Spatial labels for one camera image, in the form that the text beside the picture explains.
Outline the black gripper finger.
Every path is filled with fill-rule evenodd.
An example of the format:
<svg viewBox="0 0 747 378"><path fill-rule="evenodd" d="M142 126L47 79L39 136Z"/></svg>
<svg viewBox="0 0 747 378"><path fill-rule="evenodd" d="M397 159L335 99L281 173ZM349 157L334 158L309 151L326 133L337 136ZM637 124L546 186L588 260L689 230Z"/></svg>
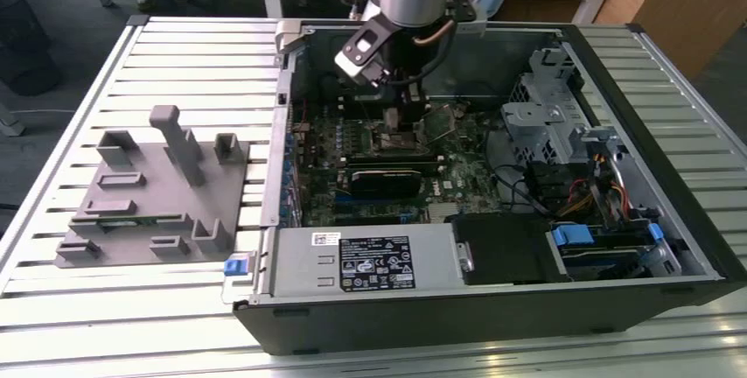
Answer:
<svg viewBox="0 0 747 378"><path fill-rule="evenodd" d="M429 104L424 82L420 80L417 83L404 87L401 97L401 130L412 132L416 124L422 120Z"/></svg>
<svg viewBox="0 0 747 378"><path fill-rule="evenodd" d="M383 121L387 132L397 133L401 131L402 120L405 116L405 106L408 104L408 91L405 87L394 86L395 81L404 80L404 74L395 73L390 82L385 86L385 96L387 104L383 108Z"/></svg>

